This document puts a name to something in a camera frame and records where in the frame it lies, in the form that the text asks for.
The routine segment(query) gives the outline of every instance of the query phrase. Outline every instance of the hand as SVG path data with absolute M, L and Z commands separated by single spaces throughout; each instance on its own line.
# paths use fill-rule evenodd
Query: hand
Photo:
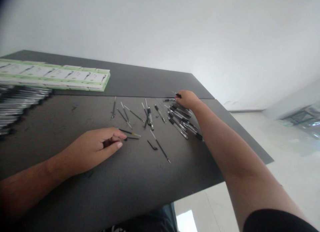
M 189 90 L 179 90 L 178 94 L 181 95 L 181 99 L 176 95 L 176 101 L 182 104 L 184 107 L 193 109 L 198 103 L 202 103 L 201 100 Z
M 48 160 L 48 170 L 56 179 L 86 172 L 113 155 L 127 136 L 116 128 L 85 132 L 61 153 Z

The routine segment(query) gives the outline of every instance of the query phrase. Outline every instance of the left hand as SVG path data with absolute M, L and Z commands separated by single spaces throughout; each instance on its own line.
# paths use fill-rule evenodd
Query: left hand
M 113 155 L 122 147 L 121 139 L 125 138 L 123 132 L 113 127 L 87 131 L 48 160 L 49 171 L 57 168 L 59 172 L 56 170 L 52 174 L 58 175 L 58 179 L 86 172 Z

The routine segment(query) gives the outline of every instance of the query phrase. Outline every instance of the forearm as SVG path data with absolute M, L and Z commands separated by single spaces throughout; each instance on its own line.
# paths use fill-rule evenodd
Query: forearm
M 250 146 L 206 104 L 199 102 L 193 112 L 205 142 L 225 178 L 260 175 L 261 170 L 266 171 L 267 175 L 273 178 Z
M 262 208 L 283 210 L 306 219 L 262 160 L 234 130 L 202 102 L 193 112 L 225 178 L 240 230 L 249 214 Z
M 61 165 L 58 156 L 54 156 L 0 182 L 1 206 L 11 222 L 69 177 Z

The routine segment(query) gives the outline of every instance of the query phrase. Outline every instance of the white wall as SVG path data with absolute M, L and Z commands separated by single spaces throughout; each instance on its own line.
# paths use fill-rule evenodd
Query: white wall
M 282 119 L 286 115 L 320 101 L 320 79 L 271 105 L 263 113 L 270 119 Z
M 319 4 L 9 0 L 0 55 L 29 49 L 191 72 L 227 109 L 264 109 L 320 78 Z

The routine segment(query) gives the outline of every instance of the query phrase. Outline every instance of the black sleeve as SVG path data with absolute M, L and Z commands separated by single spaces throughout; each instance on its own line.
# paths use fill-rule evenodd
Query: black sleeve
M 318 232 L 308 222 L 280 210 L 262 209 L 249 215 L 244 223 L 243 232 Z

